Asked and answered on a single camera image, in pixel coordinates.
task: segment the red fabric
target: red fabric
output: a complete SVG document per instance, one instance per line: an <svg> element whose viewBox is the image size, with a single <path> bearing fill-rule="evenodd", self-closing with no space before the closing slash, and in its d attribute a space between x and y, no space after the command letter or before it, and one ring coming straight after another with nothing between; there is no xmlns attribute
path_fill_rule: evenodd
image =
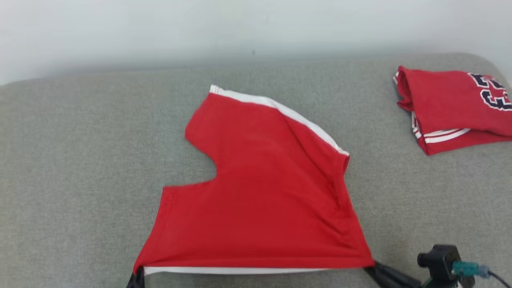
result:
<svg viewBox="0 0 512 288"><path fill-rule="evenodd" d="M134 272L374 265L344 183L349 157L306 125L276 108L210 93L185 138L212 158L217 176L164 187Z"/></svg>
<svg viewBox="0 0 512 288"><path fill-rule="evenodd" d="M512 103L491 76L398 68L398 105L413 112L413 132L427 155L512 140Z"/></svg>

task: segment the white wall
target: white wall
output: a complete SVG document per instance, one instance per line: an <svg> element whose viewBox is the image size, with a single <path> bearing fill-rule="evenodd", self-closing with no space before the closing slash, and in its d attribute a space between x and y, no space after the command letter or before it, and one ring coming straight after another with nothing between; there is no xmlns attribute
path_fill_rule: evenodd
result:
<svg viewBox="0 0 512 288"><path fill-rule="evenodd" d="M469 52L512 79L512 0L0 0L0 84L98 69Z"/></svg>

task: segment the gray couch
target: gray couch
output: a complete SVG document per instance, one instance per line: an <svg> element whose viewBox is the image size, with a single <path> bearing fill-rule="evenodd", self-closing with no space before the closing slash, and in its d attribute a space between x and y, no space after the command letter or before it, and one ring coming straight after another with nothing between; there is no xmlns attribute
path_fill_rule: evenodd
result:
<svg viewBox="0 0 512 288"><path fill-rule="evenodd" d="M469 54L180 68L0 87L2 287L124 287L162 187L208 180L183 133L210 84L271 97L351 153L346 183L375 259L426 279L419 252L453 243L512 281L512 143L427 157L396 104L399 65L491 74ZM363 270L161 273L155 287L377 287ZM477 279L477 287L500 287Z"/></svg>

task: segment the white stripe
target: white stripe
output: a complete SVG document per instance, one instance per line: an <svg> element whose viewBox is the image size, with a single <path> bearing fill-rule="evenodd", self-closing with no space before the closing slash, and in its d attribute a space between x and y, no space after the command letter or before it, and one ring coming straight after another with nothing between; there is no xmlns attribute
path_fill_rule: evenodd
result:
<svg viewBox="0 0 512 288"><path fill-rule="evenodd" d="M195 274L279 274L313 272L327 269L307 268L240 268L240 267L144 267L144 274L158 272L195 273Z"/></svg>
<svg viewBox="0 0 512 288"><path fill-rule="evenodd" d="M336 151L338 151L339 153L349 156L349 153L347 151L343 150L342 148L340 148L338 146L338 144L336 144L334 139L329 134L327 134L327 132L324 131L324 129L320 128L320 126L318 126L317 124L309 121L304 116L298 114L295 110L288 108L273 99L270 99L265 96L254 96L254 95L238 93L235 91L223 90L222 88L220 88L216 85L210 86L210 93L220 95L220 96L229 97L229 98L238 100L240 102L254 103L254 104L259 104L259 105L264 105L264 106L275 108L279 112L281 112L283 115L285 115L299 123L304 124L311 131L313 131L313 133L315 133L318 137L320 137L320 139L322 139L327 144L329 144L330 146L335 148Z"/></svg>
<svg viewBox="0 0 512 288"><path fill-rule="evenodd" d="M426 134L424 134L424 136L425 137L440 136L440 135L444 135L444 134L450 134L450 133L453 133L453 132L456 132L456 131L459 131L459 130L462 130L462 129L439 130L439 131L435 131L435 132L432 132L432 133L426 133Z"/></svg>
<svg viewBox="0 0 512 288"><path fill-rule="evenodd" d="M419 139L421 137L421 131L419 131L419 127L416 125L416 114L414 113L414 111L411 113L411 122L413 126L414 136L416 136L416 139Z"/></svg>
<svg viewBox="0 0 512 288"><path fill-rule="evenodd" d="M439 142L448 141L448 140L451 140L453 138L457 138L460 135L469 132L469 130L470 130L469 128L466 128L466 129L462 129L462 130L460 130L458 132L455 132L455 133L452 133L452 134L448 134L448 135L445 135L445 136L425 138L425 143L439 143Z"/></svg>

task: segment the black cable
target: black cable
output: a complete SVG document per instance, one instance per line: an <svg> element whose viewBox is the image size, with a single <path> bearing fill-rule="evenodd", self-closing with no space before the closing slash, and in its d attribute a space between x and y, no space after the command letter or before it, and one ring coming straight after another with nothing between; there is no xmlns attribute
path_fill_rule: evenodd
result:
<svg viewBox="0 0 512 288"><path fill-rule="evenodd" d="M503 280L503 278L501 278L500 276L494 274L494 272L492 272L491 270L487 271L487 273L489 273L489 275L491 275L494 278L496 278L496 280L500 281L501 284L503 284L505 287L512 288L512 287L510 287L510 285L507 282L505 282L505 280Z"/></svg>

